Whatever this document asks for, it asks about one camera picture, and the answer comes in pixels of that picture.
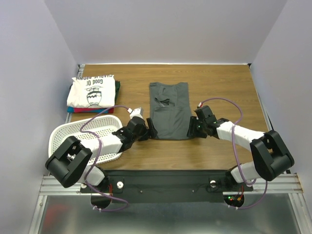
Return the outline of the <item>grey t shirt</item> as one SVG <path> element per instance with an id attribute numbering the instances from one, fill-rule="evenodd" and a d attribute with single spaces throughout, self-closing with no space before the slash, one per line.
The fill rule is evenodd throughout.
<path id="1" fill-rule="evenodd" d="M 187 140 L 192 116 L 188 83 L 163 84 L 152 82 L 150 91 L 150 118 L 158 140 Z"/>

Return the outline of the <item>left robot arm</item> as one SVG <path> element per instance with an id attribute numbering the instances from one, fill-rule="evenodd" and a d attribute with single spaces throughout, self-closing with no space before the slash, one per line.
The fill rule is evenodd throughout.
<path id="1" fill-rule="evenodd" d="M 60 182 L 69 188 L 77 182 L 91 184 L 97 192 L 108 188 L 108 179 L 96 166 L 89 165 L 89 160 L 106 154 L 121 154 L 130 149 L 136 141 L 156 138 L 157 130 L 150 118 L 130 119 L 125 127 L 106 136 L 95 136 L 94 139 L 79 140 L 75 136 L 67 137 L 52 153 L 45 163 L 46 169 Z"/>

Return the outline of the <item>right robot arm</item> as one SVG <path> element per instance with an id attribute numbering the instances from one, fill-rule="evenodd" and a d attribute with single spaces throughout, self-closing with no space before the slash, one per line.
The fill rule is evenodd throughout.
<path id="1" fill-rule="evenodd" d="M 224 178 L 227 189 L 236 190 L 243 182 L 251 183 L 259 178 L 272 181 L 294 165 L 294 158 L 278 132 L 254 131 L 225 118 L 217 119 L 207 105 L 197 108 L 195 113 L 190 117 L 188 137 L 215 137 L 230 141 L 234 147 L 239 145 L 252 154 L 251 162 L 239 164 L 227 172 Z"/>

